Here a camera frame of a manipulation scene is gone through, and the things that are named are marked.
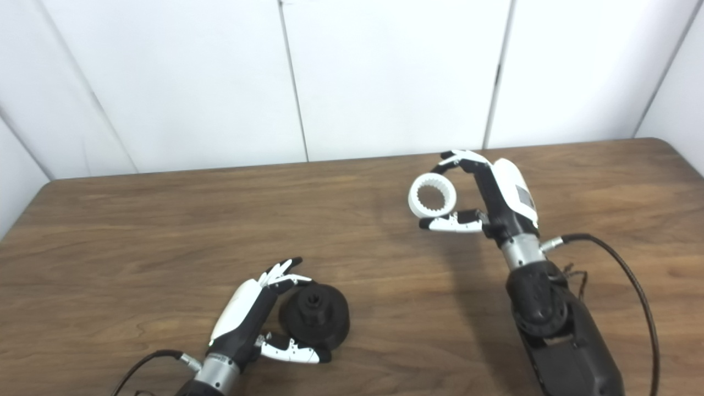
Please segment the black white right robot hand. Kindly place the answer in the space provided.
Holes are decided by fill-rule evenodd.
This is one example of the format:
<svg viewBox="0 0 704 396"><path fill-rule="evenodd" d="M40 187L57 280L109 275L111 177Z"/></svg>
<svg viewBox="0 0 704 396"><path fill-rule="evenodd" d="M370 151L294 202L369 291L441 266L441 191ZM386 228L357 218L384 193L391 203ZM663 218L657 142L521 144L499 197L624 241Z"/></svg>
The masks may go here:
<svg viewBox="0 0 704 396"><path fill-rule="evenodd" d="M525 178L512 161L505 158L491 163L486 157L469 150L441 153L442 160L413 182L408 195L412 212L419 218L421 229L435 232L482 232L498 246L519 235L539 237L538 215ZM457 193L445 177L450 169L460 168L474 176L485 210L456 211ZM424 206L419 198L422 187L442 193L445 205L440 210Z"/></svg>

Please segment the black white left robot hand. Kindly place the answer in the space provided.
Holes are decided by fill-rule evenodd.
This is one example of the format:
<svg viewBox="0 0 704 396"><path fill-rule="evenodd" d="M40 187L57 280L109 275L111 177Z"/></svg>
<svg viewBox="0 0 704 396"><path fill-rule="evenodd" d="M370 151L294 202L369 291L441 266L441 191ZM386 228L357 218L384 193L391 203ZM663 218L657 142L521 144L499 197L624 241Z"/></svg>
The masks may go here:
<svg viewBox="0 0 704 396"><path fill-rule="evenodd" d="M244 281L219 316L206 356L222 356L241 371L259 356L298 364L329 363L330 351L299 343L291 337L261 333L280 295L314 283L312 278L291 273L302 261L301 257L285 259L257 279Z"/></svg>

